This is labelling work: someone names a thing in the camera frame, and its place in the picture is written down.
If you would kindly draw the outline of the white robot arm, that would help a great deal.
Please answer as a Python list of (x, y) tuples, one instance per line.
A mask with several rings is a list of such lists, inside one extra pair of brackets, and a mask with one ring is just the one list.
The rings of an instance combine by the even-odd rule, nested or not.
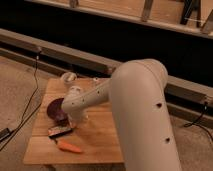
[(167, 79), (155, 59), (128, 61), (96, 87), (67, 94), (62, 110), (77, 120), (82, 110), (108, 101), (126, 171), (182, 171), (164, 95)]

